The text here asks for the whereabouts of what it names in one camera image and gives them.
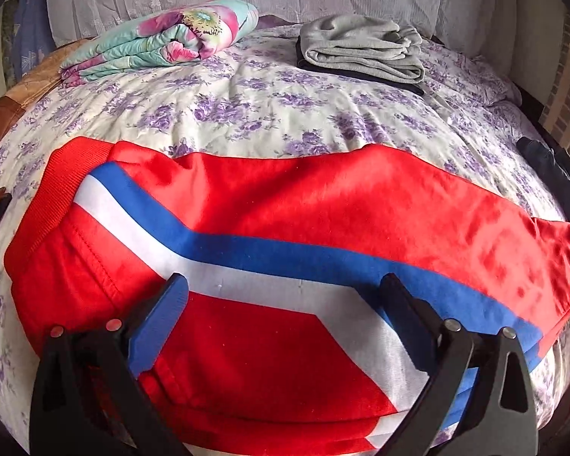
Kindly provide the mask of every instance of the folded gray clothing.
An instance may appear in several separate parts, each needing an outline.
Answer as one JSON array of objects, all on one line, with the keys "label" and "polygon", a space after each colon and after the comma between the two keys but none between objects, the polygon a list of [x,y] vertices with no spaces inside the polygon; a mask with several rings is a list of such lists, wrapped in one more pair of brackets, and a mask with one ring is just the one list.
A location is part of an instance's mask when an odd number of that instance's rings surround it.
[{"label": "folded gray clothing", "polygon": [[424,79],[423,41],[414,27],[361,15],[331,15],[304,24],[299,31],[304,58],[318,67],[351,70],[394,82]]}]

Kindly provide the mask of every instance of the red ribbed cuff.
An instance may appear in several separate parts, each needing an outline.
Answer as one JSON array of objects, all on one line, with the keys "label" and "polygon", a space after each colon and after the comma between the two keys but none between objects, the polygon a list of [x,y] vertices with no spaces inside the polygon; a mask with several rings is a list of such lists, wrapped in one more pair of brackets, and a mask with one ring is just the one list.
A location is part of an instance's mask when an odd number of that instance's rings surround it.
[{"label": "red ribbed cuff", "polygon": [[76,137],[51,154],[38,192],[4,254],[4,267],[13,284],[25,272],[40,243],[67,213],[82,179],[106,162],[113,147],[110,142]]}]

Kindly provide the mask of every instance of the white stripe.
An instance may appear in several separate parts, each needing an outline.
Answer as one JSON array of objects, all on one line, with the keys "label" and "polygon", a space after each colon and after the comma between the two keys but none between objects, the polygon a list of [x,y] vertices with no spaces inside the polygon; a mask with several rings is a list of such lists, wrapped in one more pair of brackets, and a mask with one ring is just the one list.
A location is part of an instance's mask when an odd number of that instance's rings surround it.
[{"label": "white stripe", "polygon": [[393,415],[381,416],[374,430],[366,437],[369,444],[376,449],[380,449],[386,441],[390,439],[390,436],[392,436],[409,412],[409,410],[406,410],[404,412],[394,413]]},{"label": "white stripe", "polygon": [[416,370],[397,334],[353,288],[186,259],[144,230],[92,176],[82,181],[74,203],[164,279],[178,272],[197,293],[316,315],[397,411],[411,408],[427,382],[427,374]]}]

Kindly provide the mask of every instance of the metal rivet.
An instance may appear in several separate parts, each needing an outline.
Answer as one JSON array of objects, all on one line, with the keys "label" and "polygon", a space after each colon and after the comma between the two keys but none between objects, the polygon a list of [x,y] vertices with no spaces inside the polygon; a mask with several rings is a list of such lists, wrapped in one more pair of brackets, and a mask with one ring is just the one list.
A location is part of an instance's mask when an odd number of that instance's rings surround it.
[{"label": "metal rivet", "polygon": [[443,321],[443,324],[448,331],[451,331],[453,333],[457,333],[462,329],[462,324],[460,324],[460,322],[458,322],[455,318],[447,318]]},{"label": "metal rivet", "polygon": [[509,339],[515,339],[517,337],[517,333],[515,332],[515,329],[506,327],[503,328],[503,336]]},{"label": "metal rivet", "polygon": [[59,337],[64,333],[64,328],[62,326],[53,326],[51,329],[51,337]]},{"label": "metal rivet", "polygon": [[119,318],[111,318],[106,322],[106,329],[111,333],[118,331],[123,326],[123,322]]}]

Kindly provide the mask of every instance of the bed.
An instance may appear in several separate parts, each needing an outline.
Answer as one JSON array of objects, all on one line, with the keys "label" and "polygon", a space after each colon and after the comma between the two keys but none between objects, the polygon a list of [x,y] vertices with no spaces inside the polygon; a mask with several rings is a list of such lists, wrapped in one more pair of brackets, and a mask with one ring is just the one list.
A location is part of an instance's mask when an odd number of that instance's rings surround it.
[{"label": "bed", "polygon": [[[73,137],[125,139],[172,157],[193,151],[298,157],[379,143],[464,177],[532,216],[564,220],[515,148],[521,136],[541,140],[519,109],[520,92],[484,59],[425,39],[421,98],[296,68],[298,35],[299,25],[257,30],[196,65],[55,89],[0,142],[0,187],[13,194],[0,226],[0,419],[24,449],[38,358],[17,318],[2,259],[50,153]],[[531,377],[542,427],[570,383],[570,320]]]}]

